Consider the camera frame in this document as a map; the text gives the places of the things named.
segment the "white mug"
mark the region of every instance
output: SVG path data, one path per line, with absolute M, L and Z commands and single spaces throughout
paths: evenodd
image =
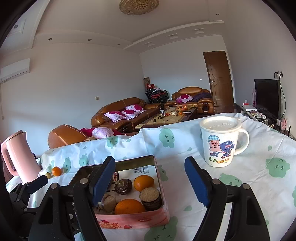
M 239 118 L 229 116 L 209 117 L 200 122 L 205 161 L 213 167 L 225 167 L 234 155 L 242 153 L 248 146 L 250 137 L 242 128 Z M 236 149 L 239 133 L 247 135 L 247 141 Z

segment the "kettle handle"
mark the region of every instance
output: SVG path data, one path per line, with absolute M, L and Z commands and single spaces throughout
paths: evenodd
M 11 175 L 18 176 L 17 171 L 14 171 L 12 169 L 11 165 L 10 165 L 10 162 L 9 162 L 8 157 L 7 157 L 7 154 L 6 154 L 6 150 L 7 150 L 6 142 L 3 142 L 1 144 L 1 152 L 2 152 L 3 159 L 5 161 L 5 164 L 7 166 L 7 169 L 10 172 Z

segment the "barcode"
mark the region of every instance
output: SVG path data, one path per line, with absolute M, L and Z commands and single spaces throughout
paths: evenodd
M 134 173 L 139 173 L 142 172 L 142 168 L 141 167 L 137 167 L 133 169 Z
M 147 166 L 143 167 L 144 174 L 149 173 L 149 168 Z

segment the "coffee table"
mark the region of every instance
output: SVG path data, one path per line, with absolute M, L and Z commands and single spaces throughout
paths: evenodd
M 165 112 L 176 111 L 176 107 L 169 108 L 165 110 Z M 165 126 L 169 124 L 174 124 L 183 121 L 190 121 L 197 118 L 197 108 L 191 108 L 190 114 L 183 114 L 178 116 L 165 116 L 164 119 L 159 119 L 158 117 L 162 117 L 161 113 L 154 115 L 153 117 L 149 118 L 148 120 L 142 122 L 135 126 L 135 129 L 142 129 L 142 128 L 158 128 L 160 126 Z

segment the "brown leather sofa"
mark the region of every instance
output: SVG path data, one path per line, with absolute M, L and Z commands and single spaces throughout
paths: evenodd
M 126 136 L 134 136 L 138 132 L 126 133 Z M 54 128 L 49 134 L 47 143 L 50 149 L 67 146 L 74 143 L 97 140 L 94 137 L 87 137 L 83 132 L 69 125 L 60 125 Z
M 125 109 L 125 107 L 132 104 L 138 104 L 142 106 L 146 111 L 141 113 L 134 119 L 119 120 L 116 122 L 112 122 L 110 118 L 104 116 L 104 114 L 107 112 L 122 111 Z M 159 113 L 162 107 L 162 103 L 146 104 L 144 100 L 136 97 L 119 100 L 99 109 L 99 111 L 92 117 L 91 125 L 93 127 L 108 127 L 111 129 L 115 129 L 121 133 L 134 132 L 135 126 Z
M 172 100 L 168 101 L 165 103 L 165 109 L 168 109 L 170 107 L 176 107 L 176 106 L 181 106 L 183 104 L 179 104 L 175 99 L 180 97 L 181 95 L 188 94 L 194 97 L 198 93 L 203 93 L 203 92 L 208 92 L 206 89 L 202 89 L 199 87 L 185 87 L 183 89 L 178 90 L 178 92 L 175 92 L 172 94 Z M 202 114 L 202 113 L 214 113 L 214 100 L 213 98 L 203 98 L 200 99 L 198 102 L 192 102 L 189 101 L 186 103 L 186 105 L 191 105 L 191 106 L 196 106 L 197 112 Z

